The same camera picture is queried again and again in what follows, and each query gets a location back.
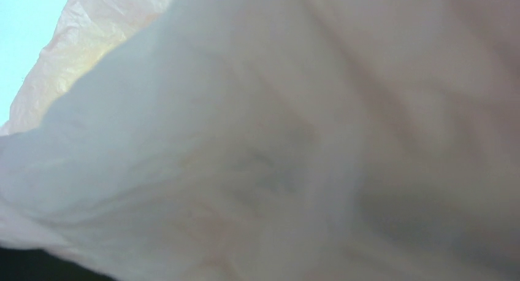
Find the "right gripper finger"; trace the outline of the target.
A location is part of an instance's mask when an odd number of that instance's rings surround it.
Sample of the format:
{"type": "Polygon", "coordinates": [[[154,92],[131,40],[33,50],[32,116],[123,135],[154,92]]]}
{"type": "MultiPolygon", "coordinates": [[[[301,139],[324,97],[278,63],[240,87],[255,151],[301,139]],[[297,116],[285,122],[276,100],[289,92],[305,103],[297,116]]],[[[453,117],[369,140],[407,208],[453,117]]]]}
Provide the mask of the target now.
{"type": "Polygon", "coordinates": [[[43,250],[1,249],[2,281],[112,281],[43,250]]]}

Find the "pink plastic bag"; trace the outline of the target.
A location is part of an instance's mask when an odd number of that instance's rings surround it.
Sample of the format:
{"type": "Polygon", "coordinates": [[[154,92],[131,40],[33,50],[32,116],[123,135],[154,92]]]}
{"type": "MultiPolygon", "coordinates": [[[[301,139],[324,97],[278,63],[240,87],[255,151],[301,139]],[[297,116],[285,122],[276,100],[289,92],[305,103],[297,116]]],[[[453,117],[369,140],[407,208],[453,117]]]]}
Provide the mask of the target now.
{"type": "Polygon", "coordinates": [[[518,280],[519,0],[172,0],[1,139],[1,245],[117,280],[518,280]]]}

